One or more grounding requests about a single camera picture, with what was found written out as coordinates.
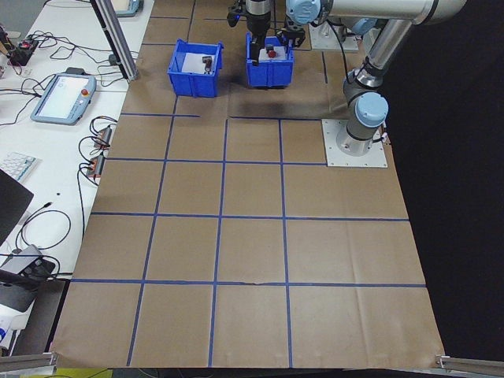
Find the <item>blue plastic crate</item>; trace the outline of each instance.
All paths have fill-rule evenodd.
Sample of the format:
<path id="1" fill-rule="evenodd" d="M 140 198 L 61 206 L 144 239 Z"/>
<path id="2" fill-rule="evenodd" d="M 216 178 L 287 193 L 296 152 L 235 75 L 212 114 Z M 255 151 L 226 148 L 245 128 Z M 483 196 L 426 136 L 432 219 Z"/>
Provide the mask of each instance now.
<path id="1" fill-rule="evenodd" d="M 168 67 L 168 75 L 173 85 L 173 90 L 180 96 L 216 97 L 217 78 L 222 69 L 222 49 L 224 45 L 206 45 L 201 43 L 187 43 L 182 39 L 176 41 L 172 60 Z M 204 54 L 214 57 L 210 74 L 183 72 L 183 64 L 188 54 Z"/>
<path id="2" fill-rule="evenodd" d="M 266 45 L 282 46 L 277 37 L 266 37 Z M 250 60 L 250 33 L 246 34 L 246 74 L 251 87 L 286 87 L 292 81 L 294 70 L 294 52 L 286 53 L 285 60 L 259 61 L 252 65 Z"/>

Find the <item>metal mounting plate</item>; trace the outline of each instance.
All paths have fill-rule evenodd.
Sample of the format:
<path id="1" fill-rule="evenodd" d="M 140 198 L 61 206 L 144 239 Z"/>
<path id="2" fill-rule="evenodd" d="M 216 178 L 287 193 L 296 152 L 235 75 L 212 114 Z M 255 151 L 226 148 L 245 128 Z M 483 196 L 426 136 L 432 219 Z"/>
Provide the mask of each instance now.
<path id="1" fill-rule="evenodd" d="M 336 144 L 339 130 L 347 126 L 348 120 L 322 120 L 324 133 L 325 157 L 328 167 L 346 168 L 387 168 L 387 158 L 381 142 L 374 143 L 364 156 L 350 156 L 342 152 Z M 376 131 L 375 139 L 380 137 Z"/>
<path id="2" fill-rule="evenodd" d="M 341 51 L 334 32 L 326 24 L 318 28 L 309 25 L 309 39 L 312 43 L 312 50 Z M 345 42 L 343 42 L 343 49 L 346 53 L 357 53 L 359 46 L 355 37 L 347 37 Z"/>

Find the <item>connector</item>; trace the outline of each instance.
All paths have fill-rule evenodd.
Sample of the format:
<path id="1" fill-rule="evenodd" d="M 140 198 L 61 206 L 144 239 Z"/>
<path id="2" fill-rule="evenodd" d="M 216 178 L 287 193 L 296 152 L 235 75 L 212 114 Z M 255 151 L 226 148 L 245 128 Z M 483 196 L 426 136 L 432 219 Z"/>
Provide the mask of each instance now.
<path id="1" fill-rule="evenodd" d="M 105 156 L 103 153 L 91 159 L 91 166 L 87 169 L 86 176 L 92 178 L 99 178 L 102 176 L 103 167 L 105 166 Z"/>
<path id="2" fill-rule="evenodd" d="M 112 128 L 107 126 L 98 132 L 94 141 L 94 148 L 105 150 L 110 147 L 110 140 L 112 139 Z"/>
<path id="3" fill-rule="evenodd" d="M 109 55 L 109 63 L 110 65 L 117 65 L 117 58 L 114 54 Z"/>

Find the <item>dark background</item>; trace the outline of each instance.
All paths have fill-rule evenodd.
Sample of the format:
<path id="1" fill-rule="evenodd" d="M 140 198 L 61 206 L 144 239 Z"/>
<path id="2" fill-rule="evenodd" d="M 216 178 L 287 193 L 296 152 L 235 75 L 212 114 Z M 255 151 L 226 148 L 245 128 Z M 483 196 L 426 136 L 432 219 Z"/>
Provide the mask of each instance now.
<path id="1" fill-rule="evenodd" d="M 385 77 L 399 180 L 451 357 L 504 361 L 504 1 L 415 28 Z"/>

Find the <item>keyboard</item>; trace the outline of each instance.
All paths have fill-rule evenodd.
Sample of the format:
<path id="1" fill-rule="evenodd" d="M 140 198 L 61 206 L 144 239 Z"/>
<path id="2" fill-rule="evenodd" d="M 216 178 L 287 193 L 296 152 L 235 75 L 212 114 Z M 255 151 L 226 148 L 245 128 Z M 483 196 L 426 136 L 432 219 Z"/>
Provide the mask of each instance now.
<path id="1" fill-rule="evenodd" d="M 0 161 L 0 169 L 9 176 L 22 182 L 35 167 L 36 157 L 11 152 Z"/>

